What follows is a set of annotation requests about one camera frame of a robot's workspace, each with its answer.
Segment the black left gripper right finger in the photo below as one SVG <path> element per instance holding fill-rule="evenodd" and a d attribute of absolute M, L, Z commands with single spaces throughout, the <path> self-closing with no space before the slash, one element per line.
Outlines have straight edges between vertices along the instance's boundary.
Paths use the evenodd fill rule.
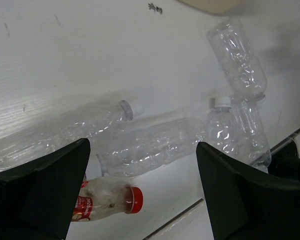
<path fill-rule="evenodd" d="M 300 158 L 265 173 L 205 142 L 196 158 L 214 239 L 300 240 Z"/>

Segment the clear bottle white cap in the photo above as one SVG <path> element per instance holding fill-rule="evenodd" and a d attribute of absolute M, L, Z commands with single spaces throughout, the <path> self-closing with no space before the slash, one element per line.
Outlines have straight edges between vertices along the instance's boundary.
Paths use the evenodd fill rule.
<path fill-rule="evenodd" d="M 267 173 L 272 156 L 258 105 L 227 96 L 211 100 L 207 130 L 209 144 L 227 156 Z"/>

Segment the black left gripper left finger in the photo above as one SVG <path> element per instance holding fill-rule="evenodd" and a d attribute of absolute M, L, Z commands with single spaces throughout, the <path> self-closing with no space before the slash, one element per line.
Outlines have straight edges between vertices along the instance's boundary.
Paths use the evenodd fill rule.
<path fill-rule="evenodd" d="M 64 240 L 90 151 L 81 138 L 0 172 L 0 240 Z"/>

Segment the clear crushed plastic bottle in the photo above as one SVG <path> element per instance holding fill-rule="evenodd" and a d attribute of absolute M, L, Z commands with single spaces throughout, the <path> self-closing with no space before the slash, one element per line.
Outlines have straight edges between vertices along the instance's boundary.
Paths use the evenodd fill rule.
<path fill-rule="evenodd" d="M 263 96 L 267 79 L 240 19 L 229 18 L 206 36 L 233 93 L 245 99 Z"/>

